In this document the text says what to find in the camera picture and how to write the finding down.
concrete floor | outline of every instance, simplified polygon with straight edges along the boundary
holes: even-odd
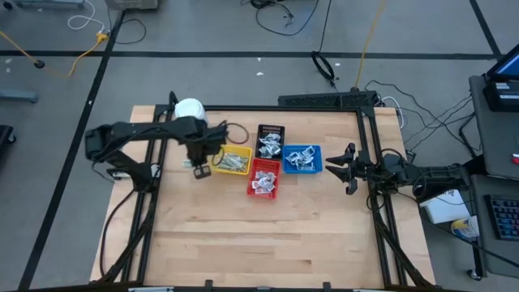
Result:
[[[96,18],[108,25],[102,0],[91,0]],[[309,15],[313,0],[287,1],[300,24]],[[501,52],[519,42],[519,2],[478,0]],[[148,29],[147,37],[134,45],[115,45],[114,51],[166,52],[309,52],[319,48],[327,0],[320,1],[314,17],[297,36],[265,32],[255,22],[255,10],[239,0],[164,1],[157,12],[131,12]],[[362,51],[376,0],[335,0],[328,19],[324,52]],[[25,49],[86,50],[94,41],[97,24],[71,31],[67,19],[91,12],[76,9],[28,7],[0,10],[0,29]],[[117,12],[112,11],[112,20]],[[283,29],[282,11],[264,11],[262,22]],[[122,27],[118,40],[129,41],[142,33],[135,23]],[[12,48],[0,41],[0,51]],[[105,44],[98,50],[105,49]],[[368,50],[372,53],[491,54],[475,13],[468,1],[388,1]],[[180,99],[198,98],[213,105],[275,105],[287,94],[332,92],[309,58],[133,58],[112,57],[97,94],[88,127],[126,121],[133,105],[166,103],[170,90]],[[49,67],[67,71],[70,57],[41,57]],[[361,86],[371,79],[396,84],[416,96],[421,105],[440,114],[468,96],[468,78],[480,75],[493,59],[448,60],[369,58]],[[101,58],[84,58],[70,79],[38,71],[22,57],[0,57],[0,88],[18,88],[40,95],[37,104],[0,101],[0,124],[15,127],[18,141],[2,161],[0,175],[0,290],[14,290],[24,272],[41,222],[63,167],[79,116],[97,73]],[[347,91],[357,74],[357,58],[329,59],[340,77],[337,87]],[[370,86],[383,97],[395,97],[401,106],[417,110],[406,96],[389,87]],[[469,103],[453,118],[472,112]],[[405,113],[404,138],[422,128],[418,117]],[[457,132],[459,124],[451,125]],[[424,131],[406,146],[412,148],[427,135]],[[475,122],[466,128],[478,145]],[[465,162],[468,152],[448,133],[438,130],[415,149],[418,165]],[[81,146],[59,207],[54,225],[36,270],[32,288],[77,285],[88,282],[111,185],[90,170]],[[438,284],[458,290],[511,291],[519,280],[490,275],[481,282],[470,280],[465,270],[474,267],[471,248],[424,226]]]

wooden tabletop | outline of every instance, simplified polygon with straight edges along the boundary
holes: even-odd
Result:
[[[153,106],[136,106],[132,122],[152,121]],[[382,148],[404,152],[394,109],[377,108]],[[356,115],[325,112],[209,111],[212,125],[226,119],[251,133],[254,148],[258,124],[285,126],[285,144],[318,144],[322,157],[341,155],[348,143],[360,149]],[[369,124],[365,120],[371,157]],[[242,135],[229,127],[231,137]],[[143,161],[147,142],[132,142],[124,152]],[[281,174],[276,200],[247,196],[247,176],[213,173],[196,180],[182,167],[185,146],[168,143],[153,226],[145,285],[272,286],[318,288],[383,288],[375,227],[365,202],[367,185],[358,182],[354,195],[325,170],[319,174]],[[131,190],[129,180],[116,182],[107,215]],[[409,188],[401,189],[410,193]],[[134,195],[116,213],[106,242],[105,269],[126,246],[135,207]],[[435,282],[416,203],[392,198],[402,249],[431,282]],[[391,249],[392,281],[397,283]],[[131,271],[136,275],[135,253]],[[92,279],[100,277],[99,252]]]

yellow bin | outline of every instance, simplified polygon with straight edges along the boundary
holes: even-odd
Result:
[[[248,175],[249,170],[251,169],[251,160],[252,160],[252,148],[243,147],[243,146],[236,146],[236,145],[223,145],[221,146],[224,149],[224,153],[233,153],[240,157],[247,157],[249,158],[249,161],[247,162],[247,170],[245,172],[242,171],[233,171],[233,170],[223,170],[218,168],[218,165],[211,164],[212,170],[223,173],[223,174],[239,174],[239,175]],[[215,155],[215,157],[212,159],[212,161],[218,162],[221,159],[221,156],[223,155],[222,151]]]

wheel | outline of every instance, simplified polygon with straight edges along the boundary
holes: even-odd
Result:
[[[13,144],[14,142],[16,142],[16,136],[15,136],[15,134],[11,133],[9,135],[9,139],[7,139],[7,143],[8,144]]]
[[[10,4],[10,3],[7,2],[7,1],[4,1],[4,2],[3,2],[3,7],[6,8],[7,10],[9,10],[9,11],[13,9],[13,5]]]
[[[467,271],[467,275],[474,281],[481,281],[481,276],[478,276],[476,270],[470,269]]]

plastic bin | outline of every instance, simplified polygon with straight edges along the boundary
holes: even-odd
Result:
[[[255,156],[259,159],[273,159],[273,160],[280,160],[282,157],[282,153],[279,153],[279,155],[274,155],[272,158],[263,158],[261,157],[260,148],[264,146],[263,143],[260,142],[260,138],[264,138],[268,134],[278,134],[281,136],[281,139],[279,140],[280,148],[283,149],[283,145],[285,145],[285,127],[283,126],[273,126],[273,125],[258,125],[258,136],[256,137],[256,152]]]
[[[292,152],[303,152],[306,148],[312,146],[315,150],[314,163],[315,170],[298,170],[295,165],[290,164],[285,157],[289,156]],[[321,158],[321,147],[319,145],[285,145],[283,150],[283,171],[286,174],[317,174],[323,171],[323,160]]]
[[[258,171],[273,172],[274,175],[276,175],[276,181],[274,182],[275,188],[272,190],[272,193],[261,194],[261,195],[257,195],[254,193],[254,189],[252,188],[252,181],[255,180],[256,172],[258,172]],[[279,161],[255,158],[252,162],[251,175],[249,176],[249,183],[247,184],[247,194],[250,196],[259,197],[259,198],[276,199],[277,189],[279,186],[280,172],[281,172],[281,163]]]
[[[221,155],[223,155],[222,151],[218,153],[214,159],[211,161],[211,169],[215,172],[223,173],[223,174],[239,174],[239,175],[247,175],[249,174],[249,170],[251,168],[251,160],[252,160],[252,148],[249,147],[243,147],[243,146],[236,146],[236,145],[222,145],[221,146],[224,149],[224,153],[234,153],[236,155],[239,155],[240,157],[249,157],[249,161],[247,162],[247,171],[232,171],[232,170],[223,170],[219,169],[218,165],[214,165],[212,162],[215,161],[216,163],[220,161]]]

